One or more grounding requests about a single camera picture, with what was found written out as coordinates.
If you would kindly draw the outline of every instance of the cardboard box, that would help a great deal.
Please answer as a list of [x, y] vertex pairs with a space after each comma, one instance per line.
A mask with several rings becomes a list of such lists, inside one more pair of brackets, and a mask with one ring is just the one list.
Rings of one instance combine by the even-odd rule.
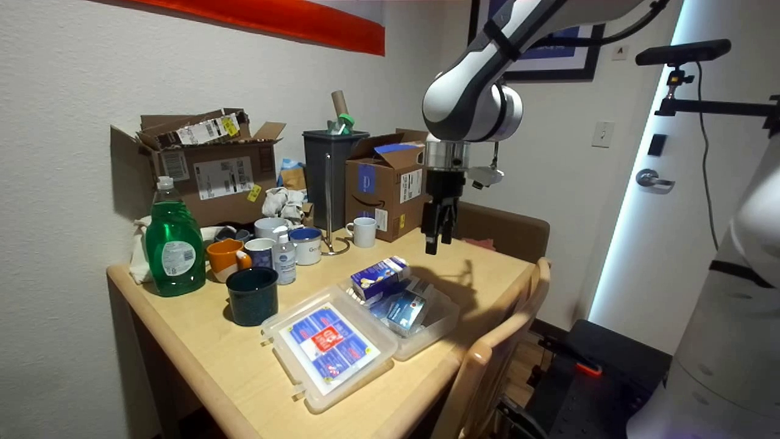
[[424, 192], [422, 132], [369, 137], [346, 158], [346, 220], [374, 218], [378, 240], [418, 227]]
[[200, 227], [220, 222], [254, 222], [261, 218], [262, 192], [274, 183], [273, 144], [285, 125], [266, 122], [254, 137], [248, 116], [238, 109], [240, 130], [210, 144], [182, 147], [170, 144], [170, 132], [198, 125], [215, 115], [146, 115], [137, 141], [150, 154], [155, 175], [173, 175], [178, 192], [188, 202]]

